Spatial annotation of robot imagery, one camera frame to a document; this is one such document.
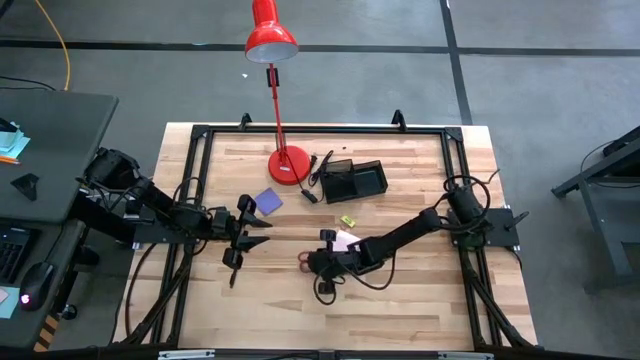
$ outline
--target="computer mouse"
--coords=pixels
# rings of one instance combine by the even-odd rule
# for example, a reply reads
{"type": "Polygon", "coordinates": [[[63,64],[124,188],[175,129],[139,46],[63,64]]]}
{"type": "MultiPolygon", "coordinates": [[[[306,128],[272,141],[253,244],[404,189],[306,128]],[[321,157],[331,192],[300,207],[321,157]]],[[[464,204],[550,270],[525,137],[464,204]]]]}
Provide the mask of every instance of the computer mouse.
{"type": "Polygon", "coordinates": [[[20,284],[20,308],[24,311],[40,309],[47,300],[51,280],[53,280],[54,267],[43,261],[33,264],[27,270],[20,284]]]}

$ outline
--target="small yellow block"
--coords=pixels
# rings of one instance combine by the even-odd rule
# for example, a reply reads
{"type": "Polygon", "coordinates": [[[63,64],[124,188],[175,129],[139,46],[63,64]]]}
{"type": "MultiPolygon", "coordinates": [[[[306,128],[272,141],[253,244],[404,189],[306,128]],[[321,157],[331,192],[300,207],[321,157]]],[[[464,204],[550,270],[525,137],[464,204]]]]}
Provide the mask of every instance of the small yellow block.
{"type": "Polygon", "coordinates": [[[347,215],[341,217],[340,220],[342,220],[343,223],[347,224],[348,227],[356,226],[356,222],[353,221],[353,219],[348,217],[347,215]]]}

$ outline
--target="scissors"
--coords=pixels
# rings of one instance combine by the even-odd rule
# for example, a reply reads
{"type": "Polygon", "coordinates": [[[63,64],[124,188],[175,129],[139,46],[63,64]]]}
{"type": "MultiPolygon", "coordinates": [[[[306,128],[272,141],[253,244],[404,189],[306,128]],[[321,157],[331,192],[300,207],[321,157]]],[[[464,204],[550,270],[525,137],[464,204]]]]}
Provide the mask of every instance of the scissors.
{"type": "Polygon", "coordinates": [[[303,251],[300,254],[298,254],[298,269],[300,269],[301,272],[308,274],[311,272],[311,268],[309,268],[309,254],[311,252],[310,251],[303,251]]]}

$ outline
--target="lamp shade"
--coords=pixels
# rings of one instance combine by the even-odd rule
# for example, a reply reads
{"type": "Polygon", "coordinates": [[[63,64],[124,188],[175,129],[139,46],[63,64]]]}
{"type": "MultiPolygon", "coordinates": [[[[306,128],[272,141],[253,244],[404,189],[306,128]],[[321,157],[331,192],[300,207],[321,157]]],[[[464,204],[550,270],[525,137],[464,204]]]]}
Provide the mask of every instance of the lamp shade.
{"type": "Polygon", "coordinates": [[[274,63],[298,53],[298,43],[289,30],[280,25],[275,0],[254,0],[255,28],[247,39],[245,56],[257,63],[274,63]]]}

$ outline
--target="yellow object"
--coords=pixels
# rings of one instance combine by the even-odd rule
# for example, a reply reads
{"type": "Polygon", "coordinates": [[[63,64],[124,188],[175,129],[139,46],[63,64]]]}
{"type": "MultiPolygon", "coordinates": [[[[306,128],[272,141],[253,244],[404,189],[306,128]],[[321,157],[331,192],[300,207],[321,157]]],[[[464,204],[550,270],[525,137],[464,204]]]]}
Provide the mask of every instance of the yellow object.
{"type": "Polygon", "coordinates": [[[348,227],[356,226],[356,222],[353,221],[353,219],[348,217],[347,215],[341,217],[340,220],[342,220],[343,223],[347,224],[348,227]]]}
{"type": "Polygon", "coordinates": [[[68,91],[69,83],[71,83],[71,61],[69,60],[69,51],[67,50],[67,45],[65,45],[64,40],[62,39],[62,35],[60,35],[60,32],[58,31],[56,24],[53,23],[53,20],[51,20],[51,18],[49,17],[49,14],[47,14],[47,10],[45,10],[44,6],[40,4],[40,0],[36,0],[36,4],[40,8],[44,16],[47,18],[47,21],[49,21],[49,25],[51,25],[51,27],[53,28],[53,31],[58,36],[58,40],[60,40],[60,44],[62,45],[62,50],[64,50],[64,59],[67,62],[67,80],[64,83],[64,91],[68,91]]]}

